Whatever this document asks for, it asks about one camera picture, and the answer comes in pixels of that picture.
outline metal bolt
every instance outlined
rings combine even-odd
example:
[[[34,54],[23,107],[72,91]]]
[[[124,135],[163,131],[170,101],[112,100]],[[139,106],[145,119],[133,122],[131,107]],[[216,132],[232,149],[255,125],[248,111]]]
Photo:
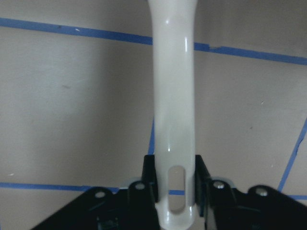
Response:
[[[213,183],[213,186],[216,187],[217,189],[223,189],[225,188],[225,184],[221,181],[215,181]]]
[[[99,199],[99,198],[104,197],[105,195],[106,195],[106,193],[101,191],[101,192],[97,192],[97,193],[95,194],[95,197]]]
[[[268,191],[264,188],[256,188],[256,194],[258,194],[260,196],[267,196]]]
[[[135,185],[135,188],[136,188],[137,190],[143,190],[143,189],[145,188],[145,185],[144,185],[143,183],[137,183],[137,184]]]

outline white surface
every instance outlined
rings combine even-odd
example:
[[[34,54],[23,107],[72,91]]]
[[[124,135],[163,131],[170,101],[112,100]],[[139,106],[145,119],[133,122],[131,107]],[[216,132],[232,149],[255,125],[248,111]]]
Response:
[[[193,35],[197,0],[149,0],[153,21],[156,204],[160,226],[186,230],[195,219],[195,116]],[[185,170],[185,206],[169,207],[169,171]]]
[[[152,30],[144,0],[3,0],[0,14]],[[306,57],[306,21],[306,1],[199,1],[195,41]],[[196,153],[242,191],[277,188],[307,115],[307,66],[194,55]],[[154,115],[152,61],[151,46],[0,27],[0,181],[117,187],[140,176]],[[305,145],[284,188],[291,195],[307,195]],[[1,229],[29,229],[77,194],[0,188]],[[197,221],[191,229],[203,227]]]

